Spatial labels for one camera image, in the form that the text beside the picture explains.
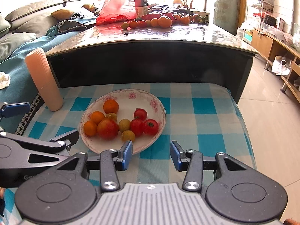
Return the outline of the small orange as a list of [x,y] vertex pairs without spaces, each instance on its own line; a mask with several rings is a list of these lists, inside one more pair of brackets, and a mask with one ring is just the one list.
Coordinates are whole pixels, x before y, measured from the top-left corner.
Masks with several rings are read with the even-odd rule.
[[89,120],[84,123],[83,131],[89,137],[95,136],[97,134],[97,125],[93,121]]
[[94,111],[90,115],[90,120],[92,122],[94,122],[96,125],[98,125],[104,118],[105,118],[105,115],[100,111]]

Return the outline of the brown longan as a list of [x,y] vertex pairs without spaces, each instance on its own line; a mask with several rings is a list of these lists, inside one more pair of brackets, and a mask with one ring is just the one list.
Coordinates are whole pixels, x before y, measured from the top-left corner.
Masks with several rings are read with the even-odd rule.
[[134,142],[135,138],[136,138],[135,133],[133,133],[131,130],[125,130],[121,134],[121,139],[123,142],[126,142],[126,141]]
[[110,119],[110,120],[113,120],[115,122],[117,122],[117,115],[115,113],[108,113],[106,115],[106,118]]
[[128,120],[128,119],[122,119],[119,124],[118,124],[118,127],[119,127],[119,131],[121,133],[123,133],[124,131],[128,131],[130,130],[130,124],[131,124],[131,121]]

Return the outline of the large red tomato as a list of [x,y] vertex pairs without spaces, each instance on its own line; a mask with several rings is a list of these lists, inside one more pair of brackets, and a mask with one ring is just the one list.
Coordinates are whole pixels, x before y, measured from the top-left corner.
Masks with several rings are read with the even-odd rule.
[[119,126],[115,121],[104,118],[97,126],[97,133],[102,139],[111,140],[119,134]]

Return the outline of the cherry tomato front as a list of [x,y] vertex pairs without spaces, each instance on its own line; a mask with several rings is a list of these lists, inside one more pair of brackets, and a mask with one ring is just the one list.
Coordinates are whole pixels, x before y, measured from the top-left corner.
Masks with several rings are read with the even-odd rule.
[[158,130],[159,130],[158,123],[154,119],[147,119],[146,121],[144,121],[143,132],[146,135],[154,136],[157,134]]

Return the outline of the cherry tomato with stem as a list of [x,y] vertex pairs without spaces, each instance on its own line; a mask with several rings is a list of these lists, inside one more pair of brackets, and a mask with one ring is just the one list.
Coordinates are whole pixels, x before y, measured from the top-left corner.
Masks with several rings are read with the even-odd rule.
[[136,110],[134,112],[134,118],[145,121],[147,119],[147,112],[145,111],[145,109],[136,108]]

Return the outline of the teal blanket houndstooth trim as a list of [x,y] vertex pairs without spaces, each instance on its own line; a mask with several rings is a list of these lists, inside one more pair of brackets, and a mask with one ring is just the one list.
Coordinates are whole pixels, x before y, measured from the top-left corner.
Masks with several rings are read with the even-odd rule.
[[[47,34],[32,42],[21,45],[12,55],[1,63],[1,71],[10,75],[10,85],[1,90],[1,101],[7,103],[32,103],[38,90],[29,74],[25,63],[25,57],[34,49],[42,48],[45,52],[63,43],[71,42],[75,36],[87,30],[83,25],[83,19],[74,22],[65,22],[67,32],[59,34],[57,27],[52,27]],[[87,54],[74,51],[69,55],[59,55],[56,57],[58,71],[64,75],[61,88],[85,86],[90,80],[89,76],[83,73]],[[27,134],[30,137],[44,139],[50,134],[62,134],[77,127],[79,114],[70,113],[71,106],[67,105],[58,113],[51,113],[49,110],[41,112],[39,116],[34,116],[33,123],[29,124]]]

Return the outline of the white floral plate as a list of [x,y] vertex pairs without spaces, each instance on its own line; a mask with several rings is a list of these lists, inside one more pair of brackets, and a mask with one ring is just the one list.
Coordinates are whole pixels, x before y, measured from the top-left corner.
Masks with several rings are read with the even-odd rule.
[[84,133],[84,123],[90,120],[94,111],[103,112],[103,105],[107,100],[115,100],[119,104],[117,120],[126,118],[132,120],[134,111],[142,108],[147,112],[147,117],[158,123],[158,132],[154,136],[143,134],[133,142],[133,154],[138,154],[150,147],[162,134],[166,125],[166,110],[161,101],[153,94],[140,89],[121,89],[112,91],[96,99],[83,113],[79,132],[83,143],[89,150],[99,154],[107,149],[120,149],[123,145],[121,134],[112,140],[104,140],[99,135],[89,137]]

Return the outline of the pink ribbed cup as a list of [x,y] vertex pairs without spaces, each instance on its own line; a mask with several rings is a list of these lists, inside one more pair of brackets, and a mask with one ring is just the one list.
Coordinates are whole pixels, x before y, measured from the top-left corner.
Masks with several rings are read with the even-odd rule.
[[50,69],[44,50],[37,48],[27,54],[25,63],[48,109],[50,111],[59,110],[63,106],[63,98]]

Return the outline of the grey sofa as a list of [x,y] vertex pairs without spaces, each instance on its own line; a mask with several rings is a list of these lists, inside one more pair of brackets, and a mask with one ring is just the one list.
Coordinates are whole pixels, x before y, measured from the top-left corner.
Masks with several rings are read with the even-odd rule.
[[[69,9],[75,14],[67,20],[58,21],[51,13]],[[99,9],[93,0],[44,0],[20,7],[5,17],[1,16],[1,62],[23,44],[49,35],[54,27],[56,34],[82,31],[96,23]]]

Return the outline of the dark coffee table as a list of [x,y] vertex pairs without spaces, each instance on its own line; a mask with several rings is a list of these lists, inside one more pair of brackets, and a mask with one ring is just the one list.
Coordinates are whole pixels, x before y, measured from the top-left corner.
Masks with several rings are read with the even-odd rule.
[[123,30],[93,26],[46,52],[61,88],[135,83],[214,83],[239,101],[256,49],[214,25]]

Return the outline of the yellow cushion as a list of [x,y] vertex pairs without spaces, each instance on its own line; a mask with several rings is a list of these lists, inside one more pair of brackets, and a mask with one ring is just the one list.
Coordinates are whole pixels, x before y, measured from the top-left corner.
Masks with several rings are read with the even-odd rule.
[[51,13],[51,16],[57,19],[58,21],[63,21],[70,19],[75,14],[74,11],[69,9],[59,9]]

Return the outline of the wooden shelf unit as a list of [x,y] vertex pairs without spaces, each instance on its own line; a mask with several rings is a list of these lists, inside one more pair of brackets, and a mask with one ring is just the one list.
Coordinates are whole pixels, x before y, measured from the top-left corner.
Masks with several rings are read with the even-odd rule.
[[299,50],[293,42],[299,34],[296,0],[242,0],[243,21],[236,35],[254,47],[266,61],[264,69],[283,80],[280,91],[289,89],[299,99]]

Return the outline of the large orange on table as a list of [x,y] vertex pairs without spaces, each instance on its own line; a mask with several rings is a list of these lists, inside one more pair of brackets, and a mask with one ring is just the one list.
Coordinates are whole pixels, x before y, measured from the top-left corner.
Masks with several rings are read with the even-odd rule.
[[168,16],[161,16],[159,19],[158,19],[158,25],[161,27],[161,28],[170,28],[172,26],[172,19]]

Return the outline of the red plastic bag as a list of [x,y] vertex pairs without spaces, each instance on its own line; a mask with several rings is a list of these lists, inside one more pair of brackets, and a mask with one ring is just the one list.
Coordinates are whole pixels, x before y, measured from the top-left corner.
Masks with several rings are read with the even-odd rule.
[[132,0],[105,0],[97,16],[96,25],[134,20],[137,17]]

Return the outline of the red and white box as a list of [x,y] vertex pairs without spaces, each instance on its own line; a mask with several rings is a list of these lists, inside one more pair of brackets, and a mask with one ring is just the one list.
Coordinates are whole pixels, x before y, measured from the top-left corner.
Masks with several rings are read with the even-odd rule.
[[137,18],[149,13],[147,0],[134,0]]

